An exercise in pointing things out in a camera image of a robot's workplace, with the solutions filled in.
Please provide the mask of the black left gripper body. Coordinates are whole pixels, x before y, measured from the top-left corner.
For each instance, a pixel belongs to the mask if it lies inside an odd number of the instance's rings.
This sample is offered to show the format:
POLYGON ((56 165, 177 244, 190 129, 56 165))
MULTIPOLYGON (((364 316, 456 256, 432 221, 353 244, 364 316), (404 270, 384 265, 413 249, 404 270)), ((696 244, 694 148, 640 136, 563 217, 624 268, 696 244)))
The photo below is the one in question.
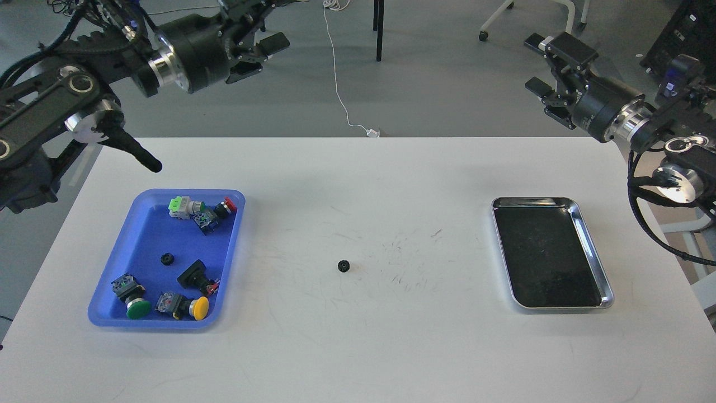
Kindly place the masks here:
POLYGON ((194 93, 229 76, 229 57, 217 16, 188 15, 158 26, 158 49, 149 60, 159 87, 174 83, 194 93))

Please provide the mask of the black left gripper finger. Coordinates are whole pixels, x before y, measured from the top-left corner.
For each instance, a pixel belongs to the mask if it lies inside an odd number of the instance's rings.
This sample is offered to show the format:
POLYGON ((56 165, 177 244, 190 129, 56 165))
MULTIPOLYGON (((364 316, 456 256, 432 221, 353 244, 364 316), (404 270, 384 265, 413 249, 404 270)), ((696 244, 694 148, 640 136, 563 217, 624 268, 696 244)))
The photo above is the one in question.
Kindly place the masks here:
POLYGON ((283 32, 271 34, 257 43, 248 46, 239 43, 230 49, 229 73, 225 84, 233 84, 240 80, 255 76, 263 69, 263 63, 267 62, 274 54, 288 49, 289 39, 283 32))
POLYGON ((303 2, 307 1, 218 1, 222 29, 238 27, 251 31, 259 28, 276 8, 303 2))

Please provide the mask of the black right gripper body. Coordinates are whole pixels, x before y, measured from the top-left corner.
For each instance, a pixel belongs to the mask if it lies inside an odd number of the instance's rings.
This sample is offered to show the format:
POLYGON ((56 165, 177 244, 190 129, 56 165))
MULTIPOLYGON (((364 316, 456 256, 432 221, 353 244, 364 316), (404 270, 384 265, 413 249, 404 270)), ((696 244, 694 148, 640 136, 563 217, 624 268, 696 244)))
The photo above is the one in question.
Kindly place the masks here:
POLYGON ((571 122, 600 143, 632 140, 653 115, 644 94, 610 77, 591 77, 576 94, 571 122))

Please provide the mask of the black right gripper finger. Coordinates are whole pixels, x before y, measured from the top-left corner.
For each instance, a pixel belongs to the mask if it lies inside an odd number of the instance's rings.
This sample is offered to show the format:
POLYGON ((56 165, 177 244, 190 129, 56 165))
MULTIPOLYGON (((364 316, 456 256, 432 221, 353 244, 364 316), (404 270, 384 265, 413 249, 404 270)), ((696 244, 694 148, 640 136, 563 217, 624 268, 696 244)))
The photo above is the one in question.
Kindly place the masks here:
POLYGON ((573 100, 570 99, 570 97, 557 93, 549 84, 537 77, 529 79, 525 87, 540 99, 540 102, 544 105, 544 113, 547 117, 552 118, 569 130, 576 128, 576 125, 571 120, 573 100))
POLYGON ((596 49, 566 31, 547 38, 533 33, 525 39, 524 45, 544 57, 557 80, 557 93, 575 93, 586 88, 593 76, 591 63, 599 56, 596 49))

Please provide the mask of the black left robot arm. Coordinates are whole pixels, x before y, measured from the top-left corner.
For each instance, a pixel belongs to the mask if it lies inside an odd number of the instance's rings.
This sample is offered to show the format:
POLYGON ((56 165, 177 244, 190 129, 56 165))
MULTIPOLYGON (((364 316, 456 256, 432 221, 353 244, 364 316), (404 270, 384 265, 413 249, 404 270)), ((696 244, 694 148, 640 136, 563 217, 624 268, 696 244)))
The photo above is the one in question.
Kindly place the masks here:
POLYGON ((130 154, 151 172, 162 163, 127 133, 111 84, 130 77, 145 97, 163 85, 195 93, 258 74, 289 47, 278 32, 255 41, 287 1, 220 1, 213 16, 156 25, 138 1, 78 1, 53 43, 2 74, 2 209, 57 201, 62 176, 89 144, 130 154))

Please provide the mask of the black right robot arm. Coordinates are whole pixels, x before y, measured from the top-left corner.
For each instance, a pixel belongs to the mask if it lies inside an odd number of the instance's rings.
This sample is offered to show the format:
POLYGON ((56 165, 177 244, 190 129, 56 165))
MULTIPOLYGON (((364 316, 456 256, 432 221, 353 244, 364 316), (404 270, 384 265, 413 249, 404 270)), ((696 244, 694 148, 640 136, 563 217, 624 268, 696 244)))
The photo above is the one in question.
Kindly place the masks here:
POLYGON ((679 54, 669 63, 656 103, 639 90, 592 69, 598 53, 572 34, 531 34, 525 46, 540 54, 557 80, 555 87, 537 77, 526 88, 539 97, 545 115, 568 129, 579 128, 600 143, 624 139, 628 158, 628 199, 642 230, 660 247, 688 262, 714 261, 666 244, 646 223, 638 200, 672 208, 700 209, 714 220, 714 118, 706 112, 714 88, 705 66, 679 54))

